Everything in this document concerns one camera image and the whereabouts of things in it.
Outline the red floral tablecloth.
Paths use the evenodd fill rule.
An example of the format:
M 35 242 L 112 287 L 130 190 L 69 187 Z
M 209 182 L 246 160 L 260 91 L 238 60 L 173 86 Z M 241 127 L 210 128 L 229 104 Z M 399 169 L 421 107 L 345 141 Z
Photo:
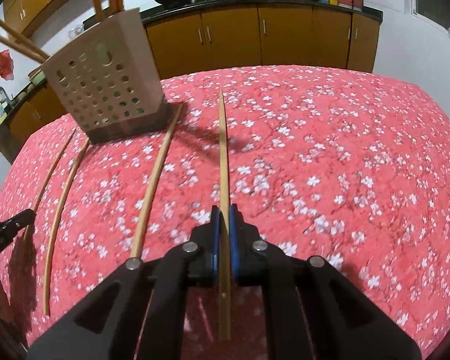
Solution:
M 186 242 L 219 201 L 218 97 L 231 200 L 286 255 L 323 256 L 424 356 L 450 331 L 450 120 L 421 88 L 317 67 L 243 67 L 162 83 L 183 104 L 153 200 L 144 260 Z M 30 344 L 131 253 L 163 141 L 103 145 L 69 115 L 26 142 L 0 191 L 0 222 L 33 208 L 31 239 L 0 256 L 0 316 Z

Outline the green bowl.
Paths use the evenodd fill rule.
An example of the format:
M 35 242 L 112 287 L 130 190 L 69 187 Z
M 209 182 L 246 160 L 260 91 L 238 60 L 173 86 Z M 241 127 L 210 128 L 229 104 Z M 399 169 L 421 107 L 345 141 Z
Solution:
M 46 80 L 46 75 L 44 74 L 44 72 L 37 68 L 34 69 L 33 71 L 31 71 L 29 74 L 29 79 L 30 82 L 34 85 L 34 86 L 38 86 L 40 85 L 44 80 Z

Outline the beige perforated utensil holder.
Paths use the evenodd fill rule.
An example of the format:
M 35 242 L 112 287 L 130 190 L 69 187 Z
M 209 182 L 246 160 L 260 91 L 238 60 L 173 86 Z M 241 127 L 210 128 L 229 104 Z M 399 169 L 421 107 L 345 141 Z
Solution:
M 167 126 L 167 102 L 137 9 L 84 31 L 41 65 L 62 105 L 93 144 Z

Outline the clear glass jar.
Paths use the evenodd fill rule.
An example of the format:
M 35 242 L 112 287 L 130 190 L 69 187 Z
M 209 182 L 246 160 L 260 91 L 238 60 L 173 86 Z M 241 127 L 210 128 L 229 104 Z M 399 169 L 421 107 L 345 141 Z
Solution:
M 80 36 L 83 32 L 84 32 L 83 24 L 78 24 L 68 31 L 68 36 L 69 36 L 70 40 L 72 41 L 75 38 L 77 38 L 78 36 Z

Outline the wooden lower cabinets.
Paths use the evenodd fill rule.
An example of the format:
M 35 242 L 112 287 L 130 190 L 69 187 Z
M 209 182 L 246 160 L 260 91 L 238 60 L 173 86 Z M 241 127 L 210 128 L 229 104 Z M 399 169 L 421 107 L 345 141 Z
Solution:
M 382 14 L 285 0 L 220 0 L 152 16 L 140 12 L 160 80 L 256 65 L 310 65 L 370 72 Z M 27 94 L 9 118 L 21 141 L 69 114 L 48 83 Z

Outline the red plastic bag on wall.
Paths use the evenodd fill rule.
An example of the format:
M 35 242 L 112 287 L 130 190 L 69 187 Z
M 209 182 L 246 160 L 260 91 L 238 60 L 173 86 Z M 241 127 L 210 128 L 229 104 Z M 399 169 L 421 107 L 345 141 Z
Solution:
M 3 80 L 14 80 L 14 61 L 8 49 L 0 52 L 0 77 Z

